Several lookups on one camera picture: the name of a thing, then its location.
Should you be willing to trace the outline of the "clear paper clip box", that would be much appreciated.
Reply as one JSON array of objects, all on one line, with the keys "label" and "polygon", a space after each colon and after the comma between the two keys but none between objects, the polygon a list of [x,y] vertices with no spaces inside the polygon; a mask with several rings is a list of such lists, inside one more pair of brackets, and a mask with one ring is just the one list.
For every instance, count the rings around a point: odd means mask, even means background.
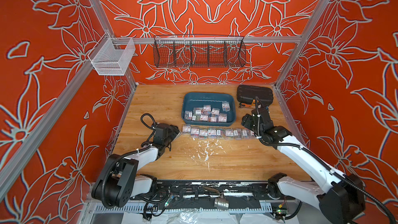
[{"label": "clear paper clip box", "polygon": [[252,130],[250,130],[249,133],[250,133],[250,138],[251,139],[256,139],[257,138],[256,134]]},{"label": "clear paper clip box", "polygon": [[247,129],[242,129],[242,138],[243,139],[249,139],[250,138],[250,132]]},{"label": "clear paper clip box", "polygon": [[200,136],[200,128],[192,126],[191,127],[190,136],[192,138],[199,138],[199,136]]},{"label": "clear paper clip box", "polygon": [[199,139],[202,139],[202,140],[208,139],[208,130],[207,129],[199,130]]},{"label": "clear paper clip box", "polygon": [[243,137],[242,137],[242,131],[241,131],[241,129],[239,129],[239,128],[236,128],[236,129],[234,129],[233,130],[233,134],[234,134],[234,139],[235,140],[241,140]]},{"label": "clear paper clip box", "polygon": [[181,130],[183,135],[190,135],[191,134],[191,126],[189,124],[184,124]]},{"label": "clear paper clip box", "polygon": [[208,129],[208,138],[209,139],[216,139],[217,138],[217,130],[214,128]]},{"label": "clear paper clip box", "polygon": [[225,139],[226,140],[234,140],[234,130],[233,129],[225,129]]},{"label": "clear paper clip box", "polygon": [[217,139],[224,139],[225,138],[225,129],[223,129],[223,128],[216,129],[216,136],[217,136]]}]

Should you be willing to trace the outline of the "blue plastic storage tray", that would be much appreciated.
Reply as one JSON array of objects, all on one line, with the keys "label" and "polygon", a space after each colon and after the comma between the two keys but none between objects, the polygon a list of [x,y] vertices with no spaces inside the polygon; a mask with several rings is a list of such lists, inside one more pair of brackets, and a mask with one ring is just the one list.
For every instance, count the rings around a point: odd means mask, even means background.
[{"label": "blue plastic storage tray", "polygon": [[[222,110],[223,102],[229,103],[231,108],[229,112],[225,112]],[[227,122],[215,123],[210,121],[188,121],[184,118],[185,111],[193,111],[194,107],[203,107],[204,105],[210,105],[211,107],[218,108],[222,113],[227,114]],[[189,92],[183,98],[181,118],[186,124],[202,124],[207,126],[229,127],[236,121],[236,117],[237,114],[235,109],[234,97],[230,94],[211,92]]]}]

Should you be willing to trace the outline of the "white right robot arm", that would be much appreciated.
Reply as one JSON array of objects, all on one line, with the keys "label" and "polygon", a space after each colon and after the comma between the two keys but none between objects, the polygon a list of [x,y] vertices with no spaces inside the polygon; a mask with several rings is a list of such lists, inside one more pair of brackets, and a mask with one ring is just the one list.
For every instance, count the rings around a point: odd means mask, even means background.
[{"label": "white right robot arm", "polygon": [[275,126],[268,107],[258,97],[255,108],[241,121],[243,127],[254,132],[261,144],[272,147],[294,161],[312,179],[312,183],[297,181],[284,173],[277,173],[267,181],[267,194],[272,199],[290,196],[320,210],[333,224],[352,224],[365,211],[365,200],[373,201],[388,217],[397,221],[391,211],[378,199],[365,191],[362,180],[354,174],[331,167],[303,145],[290,131]]}]

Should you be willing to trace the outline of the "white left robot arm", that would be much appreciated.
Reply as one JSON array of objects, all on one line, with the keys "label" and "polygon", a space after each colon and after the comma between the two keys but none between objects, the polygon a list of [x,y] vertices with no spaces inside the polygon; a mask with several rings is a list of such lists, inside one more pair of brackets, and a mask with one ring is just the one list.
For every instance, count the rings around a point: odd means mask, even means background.
[{"label": "white left robot arm", "polygon": [[151,130],[148,139],[134,151],[110,155],[92,187],[91,198],[101,201],[107,209],[123,207],[130,198],[149,193],[155,177],[137,172],[171,150],[172,141],[181,135],[178,126],[158,123],[149,113],[141,116],[141,122]]}]

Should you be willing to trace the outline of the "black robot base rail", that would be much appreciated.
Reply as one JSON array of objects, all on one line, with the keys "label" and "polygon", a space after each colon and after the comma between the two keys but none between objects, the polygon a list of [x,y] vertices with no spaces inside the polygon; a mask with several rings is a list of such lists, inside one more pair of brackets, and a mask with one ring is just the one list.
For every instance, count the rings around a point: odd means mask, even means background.
[{"label": "black robot base rail", "polygon": [[214,199],[226,198],[231,214],[259,213],[291,214],[298,200],[282,196],[273,199],[267,192],[267,181],[242,180],[165,180],[156,182],[153,189],[131,200],[147,204],[147,214],[185,211],[221,211],[214,207]]}]

